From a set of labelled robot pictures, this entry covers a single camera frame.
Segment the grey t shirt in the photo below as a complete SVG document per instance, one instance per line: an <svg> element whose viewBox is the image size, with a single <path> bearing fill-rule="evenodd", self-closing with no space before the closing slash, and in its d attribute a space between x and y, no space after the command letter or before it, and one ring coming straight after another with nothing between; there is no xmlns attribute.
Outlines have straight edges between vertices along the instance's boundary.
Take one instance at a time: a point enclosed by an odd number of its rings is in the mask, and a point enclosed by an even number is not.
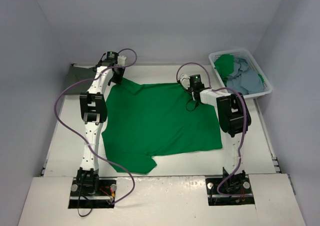
<svg viewBox="0 0 320 226"><path fill-rule="evenodd" d="M69 86L79 81L82 81L85 79L93 79L95 75L96 75L96 72L94 71L93 67L82 68L77 66L70 66L63 89L65 90ZM81 84L77 84L76 86L64 92L64 95L80 95L80 93L85 93L89 89L91 84L92 84L92 81L90 82L87 81Z"/></svg>

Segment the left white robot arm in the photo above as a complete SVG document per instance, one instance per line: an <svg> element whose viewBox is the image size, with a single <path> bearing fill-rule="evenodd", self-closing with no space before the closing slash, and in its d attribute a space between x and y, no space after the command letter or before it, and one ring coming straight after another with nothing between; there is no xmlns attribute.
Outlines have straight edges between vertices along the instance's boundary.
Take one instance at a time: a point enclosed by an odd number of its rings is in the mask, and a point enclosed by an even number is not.
<svg viewBox="0 0 320 226"><path fill-rule="evenodd" d="M104 91L114 76L119 54L107 52L106 58L96 66L94 81L86 92L79 96L81 118L84 121L86 141L76 182L83 194L96 195L100 189L98 152L100 133L108 117Z"/></svg>

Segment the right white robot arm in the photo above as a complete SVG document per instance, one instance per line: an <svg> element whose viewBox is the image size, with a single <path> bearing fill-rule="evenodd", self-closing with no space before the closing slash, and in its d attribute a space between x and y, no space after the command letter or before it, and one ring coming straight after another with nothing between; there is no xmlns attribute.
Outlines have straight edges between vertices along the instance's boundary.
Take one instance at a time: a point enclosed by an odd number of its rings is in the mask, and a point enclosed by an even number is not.
<svg viewBox="0 0 320 226"><path fill-rule="evenodd" d="M178 82L194 101L214 107L220 129L225 134L226 161L222 168L222 179L217 186L217 193L229 197L242 196L242 193L236 193L234 190L240 184L237 176L246 176L242 170L242 147L251 124L251 116L243 95L226 87L206 88L199 74L191 76L182 74Z"/></svg>

